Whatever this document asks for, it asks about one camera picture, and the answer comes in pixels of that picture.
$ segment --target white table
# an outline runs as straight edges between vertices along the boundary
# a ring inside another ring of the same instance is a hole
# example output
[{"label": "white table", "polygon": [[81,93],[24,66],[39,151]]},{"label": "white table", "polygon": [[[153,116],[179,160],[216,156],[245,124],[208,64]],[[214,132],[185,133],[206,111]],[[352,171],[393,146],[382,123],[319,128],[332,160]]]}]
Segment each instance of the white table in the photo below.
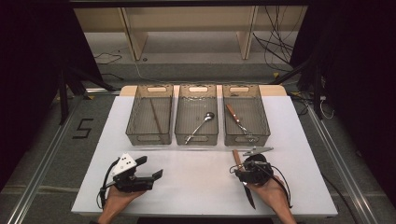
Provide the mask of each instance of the white table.
[{"label": "white table", "polygon": [[[318,165],[288,96],[263,96],[271,135],[266,143],[274,150],[264,156],[286,177],[291,192],[291,212],[295,216],[333,217],[337,211],[320,175]],[[96,196],[111,162],[129,152],[134,159],[148,156],[137,168],[137,176],[151,176],[163,169],[163,177],[153,190],[134,200],[124,215],[138,217],[270,217],[275,214],[253,192],[256,210],[248,202],[239,179],[229,173],[233,149],[226,147],[222,100],[219,105],[219,138],[215,147],[178,146],[173,134],[169,146],[133,146],[125,134],[133,106],[133,96],[118,96],[109,113],[91,165],[85,175],[72,212],[98,215]],[[177,98],[174,103],[177,111]]]}]

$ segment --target hand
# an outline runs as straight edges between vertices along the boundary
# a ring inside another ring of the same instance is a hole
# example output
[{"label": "hand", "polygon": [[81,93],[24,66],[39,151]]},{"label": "hand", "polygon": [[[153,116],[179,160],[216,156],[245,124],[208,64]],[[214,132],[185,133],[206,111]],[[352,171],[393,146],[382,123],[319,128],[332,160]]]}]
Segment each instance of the hand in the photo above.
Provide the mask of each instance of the hand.
[{"label": "hand", "polygon": [[[275,175],[275,178],[283,184],[283,181],[279,179],[279,176]],[[262,200],[274,210],[283,223],[296,223],[293,214],[289,209],[286,194],[274,179],[269,179],[263,185],[247,183],[247,187],[259,194]]]},{"label": "hand", "polygon": [[107,194],[105,208],[102,215],[99,216],[98,222],[100,224],[111,223],[111,221],[120,212],[122,212],[122,210],[124,210],[131,201],[144,193],[145,191],[125,193],[117,190],[116,187],[111,186]]}]

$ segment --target knife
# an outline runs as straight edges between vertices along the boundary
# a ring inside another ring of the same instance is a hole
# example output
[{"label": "knife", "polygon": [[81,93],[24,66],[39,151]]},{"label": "knife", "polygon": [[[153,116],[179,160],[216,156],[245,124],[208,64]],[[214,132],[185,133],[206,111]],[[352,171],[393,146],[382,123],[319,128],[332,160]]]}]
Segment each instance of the knife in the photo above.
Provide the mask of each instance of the knife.
[{"label": "knife", "polygon": [[[244,169],[243,166],[241,166],[242,162],[241,162],[241,159],[239,159],[238,150],[236,150],[236,149],[233,150],[233,158],[235,159],[236,165],[238,165],[238,169],[241,170],[241,171],[244,171],[245,169]],[[254,205],[254,202],[253,202],[253,197],[251,196],[250,189],[248,187],[246,187],[244,183],[242,183],[242,184],[244,185],[245,193],[247,195],[248,201],[250,202],[250,205],[254,209],[256,209],[256,206]]]}]

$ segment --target spoon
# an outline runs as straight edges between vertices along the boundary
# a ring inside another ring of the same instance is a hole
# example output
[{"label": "spoon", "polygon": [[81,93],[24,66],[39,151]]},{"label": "spoon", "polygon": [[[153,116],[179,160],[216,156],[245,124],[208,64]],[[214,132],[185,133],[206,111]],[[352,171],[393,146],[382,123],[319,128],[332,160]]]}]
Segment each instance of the spoon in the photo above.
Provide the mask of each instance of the spoon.
[{"label": "spoon", "polygon": [[198,128],[196,128],[196,129],[194,130],[194,132],[192,132],[192,134],[190,134],[189,138],[187,138],[187,140],[186,140],[185,145],[187,145],[187,144],[189,143],[189,141],[190,141],[190,139],[192,138],[192,136],[198,131],[199,128],[201,128],[201,126],[202,126],[203,124],[205,124],[205,122],[207,122],[208,120],[212,120],[214,117],[215,117],[215,114],[214,114],[214,113],[212,113],[212,112],[206,112],[205,117],[204,117],[204,122],[202,122],[202,123],[200,124],[200,126],[198,126]]}]

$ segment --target wooden handle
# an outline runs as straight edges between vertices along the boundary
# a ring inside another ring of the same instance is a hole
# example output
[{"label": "wooden handle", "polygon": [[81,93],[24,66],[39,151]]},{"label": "wooden handle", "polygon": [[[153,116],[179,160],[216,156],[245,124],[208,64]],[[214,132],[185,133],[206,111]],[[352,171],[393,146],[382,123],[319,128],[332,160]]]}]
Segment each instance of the wooden handle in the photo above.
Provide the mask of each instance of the wooden handle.
[{"label": "wooden handle", "polygon": [[235,111],[233,111],[233,108],[231,107],[231,105],[226,105],[227,109],[230,111],[231,115],[233,116],[233,119],[235,119],[235,121],[237,123],[239,123],[239,118],[236,116]]},{"label": "wooden handle", "polygon": [[239,153],[236,149],[233,150],[233,159],[235,160],[236,165],[238,165],[238,170],[244,171],[245,169],[243,166],[241,166],[242,162],[241,159],[239,159]]}]

